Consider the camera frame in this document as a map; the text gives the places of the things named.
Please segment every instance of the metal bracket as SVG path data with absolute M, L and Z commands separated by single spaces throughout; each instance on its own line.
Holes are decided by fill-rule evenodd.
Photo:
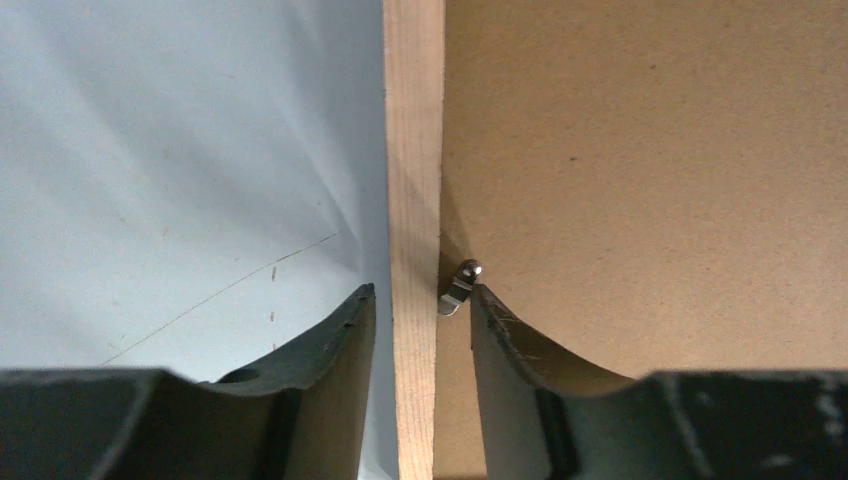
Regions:
M 477 260 L 466 260 L 459 264 L 448 291 L 439 297 L 439 315 L 450 316 L 471 295 L 471 287 L 483 273 Z

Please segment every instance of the light blue wall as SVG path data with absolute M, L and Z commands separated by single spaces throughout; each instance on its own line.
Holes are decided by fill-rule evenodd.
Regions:
M 381 31 L 380 0 L 3 2 L 0 366 L 214 380 L 374 282 L 361 476 L 396 478 Z

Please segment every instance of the wooden strip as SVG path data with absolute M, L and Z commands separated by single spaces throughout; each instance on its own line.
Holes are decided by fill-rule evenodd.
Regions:
M 383 1 L 401 480 L 433 478 L 444 8 L 443 0 Z

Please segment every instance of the black support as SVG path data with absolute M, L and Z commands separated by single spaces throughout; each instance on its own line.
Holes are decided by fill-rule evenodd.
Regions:
M 560 347 L 485 285 L 471 309 L 490 480 L 848 478 L 845 372 L 633 381 Z
M 163 370 L 0 374 L 0 478 L 354 479 L 374 289 L 274 352 L 193 384 Z

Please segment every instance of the cardboard surface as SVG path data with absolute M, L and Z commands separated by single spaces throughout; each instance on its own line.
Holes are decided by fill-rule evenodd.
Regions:
M 443 276 L 627 375 L 848 368 L 845 3 L 452 0 L 446 36 Z M 437 478 L 484 472 L 467 315 Z

